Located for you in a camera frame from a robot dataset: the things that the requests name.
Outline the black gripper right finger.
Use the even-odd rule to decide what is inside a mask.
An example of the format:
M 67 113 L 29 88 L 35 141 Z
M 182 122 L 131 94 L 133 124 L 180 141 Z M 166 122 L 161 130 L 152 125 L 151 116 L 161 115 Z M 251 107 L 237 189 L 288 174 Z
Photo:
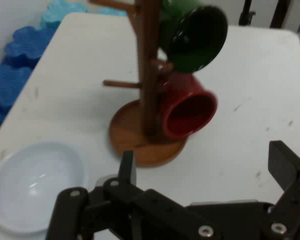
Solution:
M 300 240 L 300 157 L 284 142 L 269 142 L 268 171 L 283 194 L 261 223 L 263 240 Z

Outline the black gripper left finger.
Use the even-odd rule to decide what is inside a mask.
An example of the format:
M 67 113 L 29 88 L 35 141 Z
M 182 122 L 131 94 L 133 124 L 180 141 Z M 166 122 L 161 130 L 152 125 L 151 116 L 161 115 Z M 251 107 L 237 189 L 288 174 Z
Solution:
M 48 240 L 91 240 L 110 230 L 121 240 L 217 240 L 211 222 L 164 195 L 136 186 L 134 153 L 123 153 L 118 175 L 87 191 L 61 191 L 46 234 Z

